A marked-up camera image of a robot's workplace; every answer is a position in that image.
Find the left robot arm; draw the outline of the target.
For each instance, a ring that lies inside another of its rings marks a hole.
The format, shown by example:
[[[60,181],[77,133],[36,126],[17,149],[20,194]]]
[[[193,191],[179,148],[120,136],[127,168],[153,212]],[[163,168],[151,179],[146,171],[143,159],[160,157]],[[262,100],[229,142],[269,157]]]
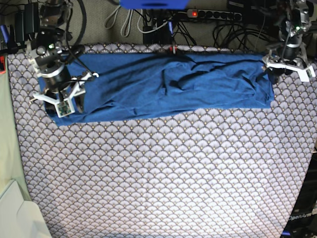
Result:
[[[271,15],[274,25],[279,28],[279,42],[266,47],[268,53],[262,58],[264,68],[275,75],[295,72],[301,82],[309,82],[316,74],[303,42],[303,35],[309,32],[312,25],[307,2],[278,0]]]

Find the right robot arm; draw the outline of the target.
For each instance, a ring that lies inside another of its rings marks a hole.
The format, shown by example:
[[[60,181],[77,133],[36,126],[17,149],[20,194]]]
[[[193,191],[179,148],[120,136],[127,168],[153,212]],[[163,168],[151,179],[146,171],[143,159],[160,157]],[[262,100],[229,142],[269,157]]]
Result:
[[[39,10],[39,32],[26,47],[29,63],[45,83],[42,92],[33,94],[33,100],[44,102],[59,118],[84,111],[84,84],[99,77],[79,59],[85,47],[69,45],[72,8],[69,0],[46,1]]]

